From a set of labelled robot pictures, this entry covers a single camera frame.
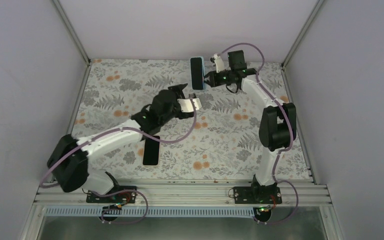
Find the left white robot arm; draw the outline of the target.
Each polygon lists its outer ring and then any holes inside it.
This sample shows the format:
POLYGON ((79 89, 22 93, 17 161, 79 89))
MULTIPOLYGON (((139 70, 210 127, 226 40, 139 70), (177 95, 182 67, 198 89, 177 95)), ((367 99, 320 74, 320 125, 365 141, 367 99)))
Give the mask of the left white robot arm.
POLYGON ((114 202, 120 191, 117 181, 109 172, 90 167, 90 161, 125 145, 146 139, 175 144, 187 138, 192 133, 193 126, 176 140, 156 137, 161 128, 174 118, 197 120, 197 113, 202 104, 195 94, 188 97, 184 95, 183 89, 186 86, 178 84, 161 90, 150 104, 115 127, 80 138, 71 134, 64 135, 47 161, 48 171, 43 179, 53 175, 56 180, 53 186, 59 186, 65 193, 85 189, 108 203, 114 202))

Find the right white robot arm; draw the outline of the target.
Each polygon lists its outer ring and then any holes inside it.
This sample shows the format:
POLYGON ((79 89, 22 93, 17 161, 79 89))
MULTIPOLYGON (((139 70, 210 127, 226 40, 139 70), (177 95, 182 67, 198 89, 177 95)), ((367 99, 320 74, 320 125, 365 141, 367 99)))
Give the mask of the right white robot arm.
POLYGON ((264 203, 270 195, 275 195, 278 181, 275 170, 282 153, 290 150, 297 136, 296 107, 277 98, 260 80, 260 69, 249 68, 242 50, 227 54, 228 65, 219 54, 214 54, 210 61, 215 70, 207 73, 205 83, 210 87, 236 85, 245 92, 262 110, 258 129, 259 141, 264 147, 263 159, 254 174, 250 195, 254 202, 264 203))

